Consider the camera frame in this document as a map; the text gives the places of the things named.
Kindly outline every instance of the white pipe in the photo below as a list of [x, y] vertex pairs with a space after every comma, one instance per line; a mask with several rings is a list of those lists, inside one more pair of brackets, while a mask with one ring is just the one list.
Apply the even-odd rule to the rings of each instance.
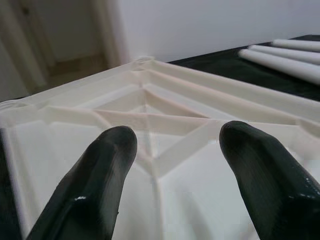
[[277, 47], [270, 46], [259, 46], [252, 45], [249, 46], [248, 49], [261, 52], [265, 54], [271, 54], [287, 59], [298, 60], [310, 64], [320, 65], [320, 53], [310, 52], [310, 51], [299, 51], [299, 50], [291, 50], [291, 49], [283, 49]]
[[298, 49], [310, 52], [320, 52], [320, 41], [276, 39], [272, 41], [271, 45], [286, 49]]
[[243, 59], [320, 85], [320, 66], [248, 49], [241, 50], [238, 55]]

